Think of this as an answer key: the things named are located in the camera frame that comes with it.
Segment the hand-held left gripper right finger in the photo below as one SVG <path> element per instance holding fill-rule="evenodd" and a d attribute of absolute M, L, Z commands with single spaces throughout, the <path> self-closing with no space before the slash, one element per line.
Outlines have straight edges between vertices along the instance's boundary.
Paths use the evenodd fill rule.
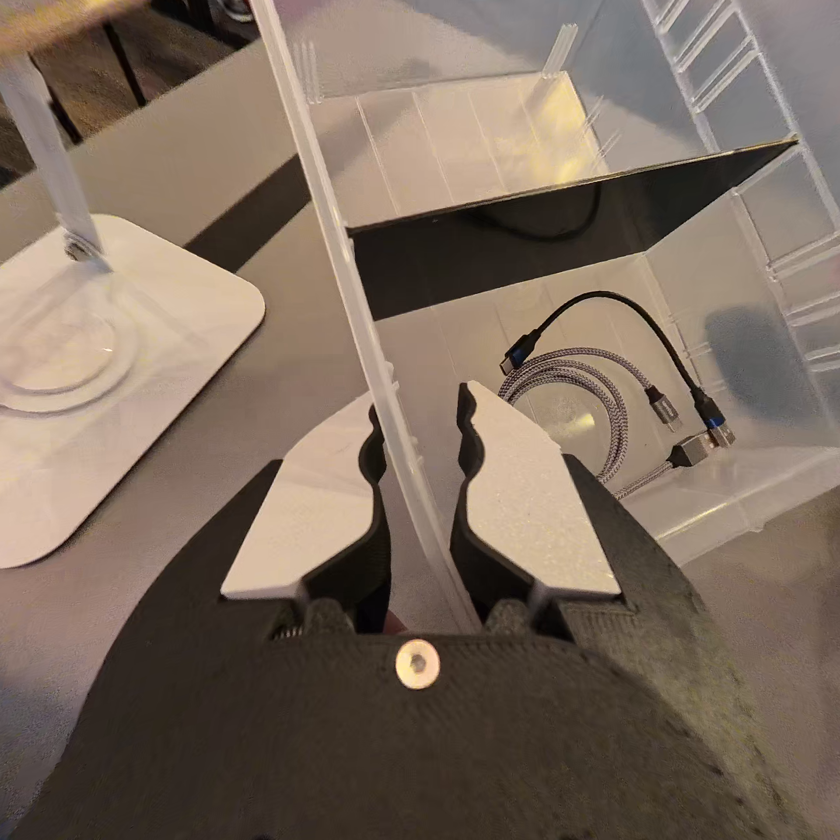
<path fill-rule="evenodd" d="M 464 478 L 450 552 L 479 617 L 504 600 L 536 617 L 558 596 L 621 595 L 560 446 L 477 381 L 460 384 L 456 421 Z"/>

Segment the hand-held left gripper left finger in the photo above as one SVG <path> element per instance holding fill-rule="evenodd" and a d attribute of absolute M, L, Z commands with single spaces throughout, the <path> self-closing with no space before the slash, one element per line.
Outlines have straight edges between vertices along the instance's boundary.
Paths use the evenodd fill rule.
<path fill-rule="evenodd" d="M 388 590 L 385 471 L 384 435 L 366 392 L 287 452 L 221 594 L 228 600 L 327 598 L 354 609 Z"/>

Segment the clear plastic storage bin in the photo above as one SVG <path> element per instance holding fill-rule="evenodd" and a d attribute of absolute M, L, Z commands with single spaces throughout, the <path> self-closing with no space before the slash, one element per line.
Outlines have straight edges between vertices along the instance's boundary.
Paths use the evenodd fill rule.
<path fill-rule="evenodd" d="M 255 2 L 394 443 L 392 610 L 467 618 L 459 386 L 513 406 L 691 562 L 838 488 L 838 2 Z"/>

